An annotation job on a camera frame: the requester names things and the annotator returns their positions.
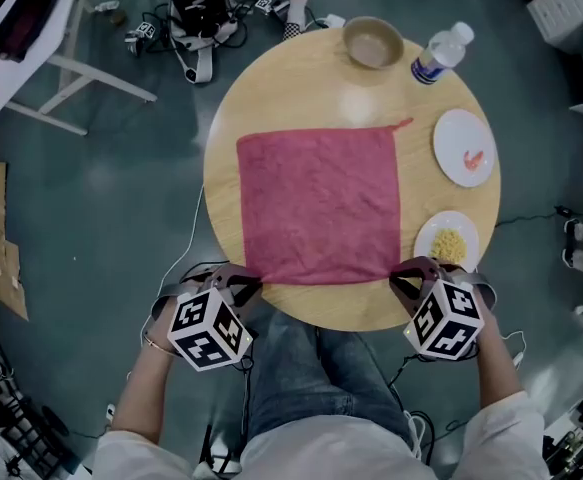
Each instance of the hand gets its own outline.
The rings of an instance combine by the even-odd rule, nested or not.
[[[157,321],[151,326],[147,336],[151,341],[153,341],[159,347],[165,350],[173,351],[173,345],[167,338],[169,334],[169,327],[171,326],[171,320],[173,319],[173,313],[175,312],[177,299],[175,297],[170,297],[167,303],[164,305],[164,309]]]
[[[490,334],[490,331],[495,330],[495,332],[497,332],[497,334],[499,336],[500,331],[498,329],[498,321],[496,320],[493,313],[491,313],[491,310],[484,303],[484,299],[482,298],[482,294],[480,293],[480,290],[478,289],[477,286],[474,287],[474,289],[473,289],[473,298],[475,299],[475,302],[478,305],[478,308],[480,309],[480,314],[482,315],[482,319],[484,320],[484,328],[482,329],[482,332],[480,332],[480,335],[482,335],[482,333],[484,333],[485,331],[489,331],[486,334]]]

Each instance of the jeans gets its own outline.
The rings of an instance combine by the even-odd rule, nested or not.
[[[362,418],[412,447],[405,416],[357,333],[317,329],[281,311],[256,340],[248,440],[319,415]]]

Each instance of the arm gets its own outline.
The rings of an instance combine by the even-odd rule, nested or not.
[[[544,419],[518,380],[495,317],[480,306],[485,320],[478,336],[482,410],[467,425],[453,480],[548,479],[542,460]]]
[[[491,311],[482,306],[484,329],[478,336],[480,353],[478,371],[480,375],[480,407],[504,400],[515,393],[524,391],[518,380],[509,351],[500,336],[498,322]]]
[[[175,299],[165,306],[149,338],[173,350],[167,333]],[[93,480],[187,480],[193,472],[182,458],[156,446],[162,431],[164,392],[173,357],[144,344],[116,408],[111,431],[98,443]]]
[[[169,300],[158,321],[149,331],[157,345],[173,350],[167,333],[175,310]],[[125,430],[158,444],[162,431],[164,392],[173,357],[144,344],[127,382],[111,425],[111,430]]]

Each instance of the brown bowl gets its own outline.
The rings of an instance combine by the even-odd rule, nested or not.
[[[389,23],[379,18],[353,18],[344,27],[344,44],[352,59],[374,69],[398,62],[404,54],[404,40]]]

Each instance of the white shirt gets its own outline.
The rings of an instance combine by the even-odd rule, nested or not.
[[[467,425],[453,480],[544,480],[544,420],[526,393],[481,410]],[[252,439],[239,480],[435,480],[397,435],[367,420],[315,416]],[[100,439],[94,480],[189,480],[191,466],[130,432]]]

